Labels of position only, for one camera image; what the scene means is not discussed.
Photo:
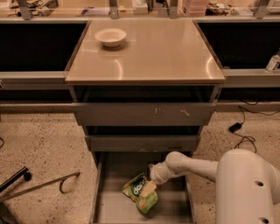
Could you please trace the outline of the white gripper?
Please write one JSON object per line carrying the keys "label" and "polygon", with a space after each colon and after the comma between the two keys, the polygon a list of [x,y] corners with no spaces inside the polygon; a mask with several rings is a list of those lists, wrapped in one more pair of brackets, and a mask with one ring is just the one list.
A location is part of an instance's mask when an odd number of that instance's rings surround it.
{"label": "white gripper", "polygon": [[156,190],[157,185],[162,185],[170,179],[170,170],[166,162],[150,164],[149,168],[150,179],[153,181],[148,181],[145,184],[140,194],[142,198],[147,198],[151,193],[153,193]]}

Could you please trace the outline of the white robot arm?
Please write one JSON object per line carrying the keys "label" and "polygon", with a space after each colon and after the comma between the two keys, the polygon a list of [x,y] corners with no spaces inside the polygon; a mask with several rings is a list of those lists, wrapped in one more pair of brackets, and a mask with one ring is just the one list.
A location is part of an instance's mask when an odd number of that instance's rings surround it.
{"label": "white robot arm", "polygon": [[280,203],[280,171],[254,152],[234,149],[210,161],[173,151],[149,168],[157,185],[188,172],[213,181],[216,224],[276,224],[273,207]]}

